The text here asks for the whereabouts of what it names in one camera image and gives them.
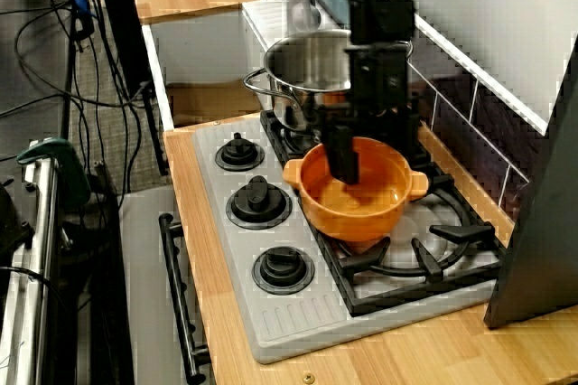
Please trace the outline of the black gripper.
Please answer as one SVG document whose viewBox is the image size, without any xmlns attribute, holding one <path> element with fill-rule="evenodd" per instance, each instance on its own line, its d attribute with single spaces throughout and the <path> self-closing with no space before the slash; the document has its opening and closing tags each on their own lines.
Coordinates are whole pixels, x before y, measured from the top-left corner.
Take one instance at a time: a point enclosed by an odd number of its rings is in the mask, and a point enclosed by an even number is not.
<svg viewBox="0 0 578 385">
<path fill-rule="evenodd" d="M 316 126 L 329 127 L 323 144 L 334 179 L 359 182 L 359 155 L 350 128 L 380 121 L 402 127 L 403 155 L 412 162 L 419 153 L 419 108 L 408 91 L 407 60 L 413 49 L 411 42 L 402 41 L 351 45 L 344 50 L 349 86 L 325 96 L 315 115 Z"/>
</svg>

